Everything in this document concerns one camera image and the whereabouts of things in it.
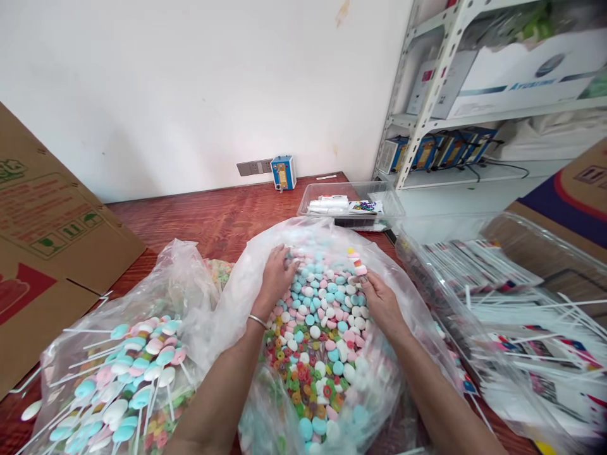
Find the white box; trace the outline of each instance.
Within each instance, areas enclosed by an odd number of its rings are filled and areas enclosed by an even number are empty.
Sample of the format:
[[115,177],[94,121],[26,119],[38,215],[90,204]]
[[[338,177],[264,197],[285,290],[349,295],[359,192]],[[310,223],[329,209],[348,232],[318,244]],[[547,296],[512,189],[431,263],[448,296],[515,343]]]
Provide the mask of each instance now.
[[[455,54],[432,117],[451,119],[577,99],[607,61],[607,28]],[[436,61],[422,64],[407,106],[419,114]]]

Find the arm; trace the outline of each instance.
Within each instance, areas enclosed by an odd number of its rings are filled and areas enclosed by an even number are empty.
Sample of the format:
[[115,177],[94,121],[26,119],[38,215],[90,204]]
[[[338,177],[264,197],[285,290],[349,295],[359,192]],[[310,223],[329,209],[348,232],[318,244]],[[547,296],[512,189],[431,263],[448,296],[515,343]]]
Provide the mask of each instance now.
[[506,454],[496,437],[443,377],[405,323],[396,295],[379,275],[362,283],[369,310],[394,348],[432,442],[443,454]]
[[[291,285],[297,263],[285,270],[289,249],[272,250],[251,314],[267,321],[276,302]],[[265,328],[247,319],[244,336],[215,361],[181,418],[166,453],[179,455],[229,453],[247,399]]]

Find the wall socket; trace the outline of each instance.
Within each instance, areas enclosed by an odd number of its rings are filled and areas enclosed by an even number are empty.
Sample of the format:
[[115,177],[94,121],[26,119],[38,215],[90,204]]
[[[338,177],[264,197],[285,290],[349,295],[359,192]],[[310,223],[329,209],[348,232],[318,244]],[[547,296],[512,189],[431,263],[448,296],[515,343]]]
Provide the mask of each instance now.
[[265,174],[272,172],[272,165],[270,164],[272,163],[272,160],[273,158],[258,161],[248,161],[237,163],[236,166],[241,177],[255,174]]

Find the plastic bag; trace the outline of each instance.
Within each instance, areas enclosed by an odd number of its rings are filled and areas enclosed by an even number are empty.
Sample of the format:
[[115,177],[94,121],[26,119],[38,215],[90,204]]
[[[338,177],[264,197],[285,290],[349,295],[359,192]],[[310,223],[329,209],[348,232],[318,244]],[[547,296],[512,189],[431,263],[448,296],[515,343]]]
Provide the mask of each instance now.
[[[178,331],[178,338],[186,347],[188,356],[198,359],[203,367],[197,367],[189,359],[184,361],[193,384],[189,383],[183,369],[178,365],[175,367],[176,376],[171,384],[171,404],[175,407],[174,414],[178,419],[207,372],[204,365],[212,365],[220,354],[213,353],[208,345],[198,343],[201,334],[212,332],[213,311],[219,301],[220,290],[220,283],[214,283],[211,273],[196,249],[196,243],[175,239],[158,255],[154,270],[128,294],[109,301],[103,307],[84,316],[72,326],[72,329],[111,331],[120,324],[133,325],[163,315],[168,315],[172,319],[181,319],[183,322]],[[119,343],[119,341],[109,341],[89,350],[83,349],[84,346],[107,339],[109,339],[108,333],[63,332],[42,353],[40,364],[43,403],[35,424],[34,435],[73,400],[75,387],[89,375],[94,375],[97,370],[54,387],[51,385],[67,378],[69,374],[85,371],[102,363],[103,358],[84,363],[79,368],[69,368],[70,365],[86,360],[95,350],[102,351]],[[154,422],[153,425],[157,422],[160,422],[159,425],[162,422],[167,424],[164,425],[162,433],[148,434],[144,437],[139,443],[139,451],[143,452],[145,449],[145,452],[150,452],[154,449],[162,449],[175,429],[175,424],[171,423],[168,415],[168,399],[167,389],[160,389],[150,421]],[[128,443],[123,443],[118,453],[126,452],[133,441],[134,438]],[[46,432],[27,447],[25,454],[41,454],[50,445],[49,435]],[[63,452],[59,450],[60,448],[62,445],[57,445],[52,453]],[[112,448],[113,445],[110,444],[97,453],[109,454]]]
[[[406,273],[375,243],[331,219],[291,218],[254,237],[233,268],[216,313],[230,320],[235,330],[216,332],[214,342],[226,349],[244,333],[247,316],[261,287],[270,250],[280,244],[304,248],[311,254],[330,255],[347,264],[346,251],[354,248],[365,265],[378,273],[397,295],[401,313],[445,377],[458,384],[454,361],[434,328],[430,313]],[[403,380],[394,351],[374,327],[357,360],[357,380],[346,394],[339,417],[337,442],[322,444],[322,453],[365,452],[382,424],[394,411]],[[305,453],[298,431],[298,416],[278,374],[260,365],[240,420],[241,447],[246,453]]]

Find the white wall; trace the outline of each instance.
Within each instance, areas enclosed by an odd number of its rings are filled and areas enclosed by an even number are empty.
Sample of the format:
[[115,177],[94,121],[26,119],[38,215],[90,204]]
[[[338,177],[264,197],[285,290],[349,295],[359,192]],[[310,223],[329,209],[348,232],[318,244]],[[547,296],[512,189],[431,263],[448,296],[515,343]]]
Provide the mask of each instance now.
[[411,4],[0,0],[0,101],[105,202],[280,154],[365,180]]

